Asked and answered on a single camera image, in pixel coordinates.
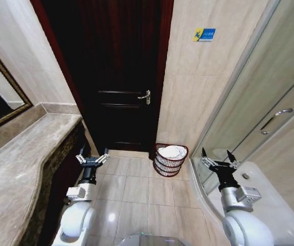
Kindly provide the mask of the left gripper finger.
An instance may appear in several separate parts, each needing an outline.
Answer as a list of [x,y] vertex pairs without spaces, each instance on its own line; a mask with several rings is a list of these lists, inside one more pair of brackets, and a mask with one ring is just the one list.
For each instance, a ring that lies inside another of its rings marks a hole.
[[85,165],[85,164],[87,163],[86,159],[85,159],[84,156],[83,156],[83,153],[84,153],[84,151],[85,151],[85,147],[86,147],[86,146],[83,146],[83,147],[80,149],[79,154],[75,156],[76,159],[79,161],[79,163],[80,163],[81,165]]
[[104,154],[102,156],[100,156],[96,160],[96,163],[97,164],[103,164],[103,163],[105,163],[108,160],[109,157],[110,157],[110,155],[109,155],[109,149],[108,148],[105,148],[104,149]]

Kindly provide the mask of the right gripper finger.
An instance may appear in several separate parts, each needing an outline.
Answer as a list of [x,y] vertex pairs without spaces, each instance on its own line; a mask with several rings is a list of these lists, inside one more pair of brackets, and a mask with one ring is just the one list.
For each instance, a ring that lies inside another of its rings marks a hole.
[[227,155],[230,161],[230,166],[237,169],[237,166],[241,163],[241,161],[237,161],[233,153],[227,150]]
[[204,147],[202,147],[202,153],[201,153],[201,162],[207,167],[214,167],[215,166],[215,162],[207,157],[206,151],[204,149]]

